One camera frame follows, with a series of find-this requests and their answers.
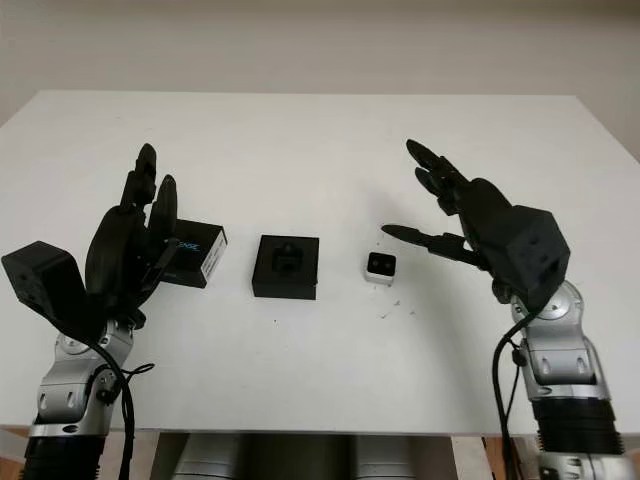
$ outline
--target robotic hand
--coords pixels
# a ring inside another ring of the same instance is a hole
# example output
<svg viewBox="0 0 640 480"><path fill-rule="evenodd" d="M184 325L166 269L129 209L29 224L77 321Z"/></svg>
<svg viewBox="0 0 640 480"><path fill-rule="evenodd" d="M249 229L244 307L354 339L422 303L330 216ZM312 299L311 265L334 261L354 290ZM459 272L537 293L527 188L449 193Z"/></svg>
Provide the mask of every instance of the robotic hand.
<svg viewBox="0 0 640 480"><path fill-rule="evenodd" d="M514 361L522 367L539 426L540 476L553 479L635 479L624 455L604 375L581 327L584 303L565 281L569 247L550 212L511 205L483 178L467 180L445 157L407 141L418 181L447 215L458 215L464 237L431 236L400 225L382 230L431 253L474 265L493 278L500 303L511 303L516 324L493 356L492 379L508 478L517 478L498 378L511 337L522 331ZM472 250L464 248L469 244Z"/></svg>
<svg viewBox="0 0 640 480"><path fill-rule="evenodd" d="M2 258L20 302L60 331L54 364L38 391L24 480L96 478L120 393L125 445L119 478L129 476L135 421L128 382L153 365L133 372L121 367L133 347L133 330L144 326L139 307L178 247L173 237L176 184L169 175L145 226L144 207L155 196L155 178L156 153L145 144L127 176L120 204L105 214L91 242L86 289L74 258L44 242Z"/></svg>

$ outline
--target black product box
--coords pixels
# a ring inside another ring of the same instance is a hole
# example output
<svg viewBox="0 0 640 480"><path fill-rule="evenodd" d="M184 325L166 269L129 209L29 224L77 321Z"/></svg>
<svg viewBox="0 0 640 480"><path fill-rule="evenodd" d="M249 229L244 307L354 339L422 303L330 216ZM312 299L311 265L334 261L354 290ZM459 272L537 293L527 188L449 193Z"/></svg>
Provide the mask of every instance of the black product box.
<svg viewBox="0 0 640 480"><path fill-rule="evenodd" d="M315 237L263 235L253 271L256 297L316 299L318 248Z"/></svg>
<svg viewBox="0 0 640 480"><path fill-rule="evenodd" d="M227 236L220 225L178 220L175 235L178 251L162 276L162 281L204 288L227 247Z"/></svg>

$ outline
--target small white object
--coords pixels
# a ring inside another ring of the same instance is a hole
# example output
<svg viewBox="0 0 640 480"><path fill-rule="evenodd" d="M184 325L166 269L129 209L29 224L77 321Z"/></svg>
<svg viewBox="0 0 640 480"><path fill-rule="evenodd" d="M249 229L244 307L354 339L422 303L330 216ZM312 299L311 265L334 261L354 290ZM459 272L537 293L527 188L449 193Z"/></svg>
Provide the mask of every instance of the small white object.
<svg viewBox="0 0 640 480"><path fill-rule="evenodd" d="M379 273L371 273L369 270L364 271L364 278L367 282L381 283L382 285L392 285L395 275L381 275Z"/></svg>

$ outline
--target black cable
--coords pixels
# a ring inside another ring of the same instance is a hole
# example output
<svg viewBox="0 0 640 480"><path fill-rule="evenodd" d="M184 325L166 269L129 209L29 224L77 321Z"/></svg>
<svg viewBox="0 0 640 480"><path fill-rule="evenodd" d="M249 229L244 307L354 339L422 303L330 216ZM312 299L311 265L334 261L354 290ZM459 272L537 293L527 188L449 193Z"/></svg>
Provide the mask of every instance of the black cable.
<svg viewBox="0 0 640 480"><path fill-rule="evenodd" d="M133 413L133 398L131 396L131 390L129 389L129 380L134 375L148 372L155 365L152 363L141 365L132 371L122 370L114 358L109 352L98 345L94 341L84 342L89 348L100 355L109 368L116 376L116 387L112 393L113 400L117 398L120 392L122 392L122 419L124 421L124 447L122 449L122 460L120 462L120 473L118 474L118 480L129 480L129 467L131 458L133 457L133 440L135 433L135 416Z"/></svg>
<svg viewBox="0 0 640 480"><path fill-rule="evenodd" d="M493 383L493 394L496 398L496 406L498 408L498 418L500 420L500 431L502 433L502 457L505 464L505 470L507 474L508 480L513 480L517 478L516 470L513 466L513 455L511 451L511 436L509 435L509 426L507 423L507 415L504 410L504 402L502 400L502 392L500 390L500 376L499 376L499 366L500 366L500 355L504 350L504 347L507 343L511 342L511 338L518 333L520 330L525 328L529 323L531 323L540 313L542 309L537 311L530 312L525 316L522 320L518 321L513 327L511 327L507 333L505 333L498 345L496 345L495 350L493 351L493 359L491 362L491 380Z"/></svg>
<svg viewBox="0 0 640 480"><path fill-rule="evenodd" d="M516 378L513 379L513 387L511 387L511 395L509 396L509 406L507 407L507 422L509 422L509 415L511 414L511 407L513 407L513 400L516 398L516 387L518 386L519 379L520 367L516 365Z"/></svg>

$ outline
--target table surface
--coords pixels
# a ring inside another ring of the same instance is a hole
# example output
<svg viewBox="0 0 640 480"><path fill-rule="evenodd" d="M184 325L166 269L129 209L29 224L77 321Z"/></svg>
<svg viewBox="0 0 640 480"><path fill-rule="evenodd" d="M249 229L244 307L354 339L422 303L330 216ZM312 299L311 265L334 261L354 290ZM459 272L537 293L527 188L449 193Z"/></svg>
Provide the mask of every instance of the table surface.
<svg viewBox="0 0 640 480"><path fill-rule="evenodd" d="M0 129L0 252L43 240L83 270L149 142L179 217L224 225L229 247L206 289L162 284L143 306L127 365L157 366L132 382L139 428L497 433L490 364L509 309L486 273L379 229L460 232L406 138L554 213L618 429L640 432L640 168L574 97L41 92ZM320 237L317 301L253 297L261 234ZM363 279L371 250L397 255L392 287ZM56 332L1 276L0 424L27 424ZM522 386L510 424L536 430Z"/></svg>

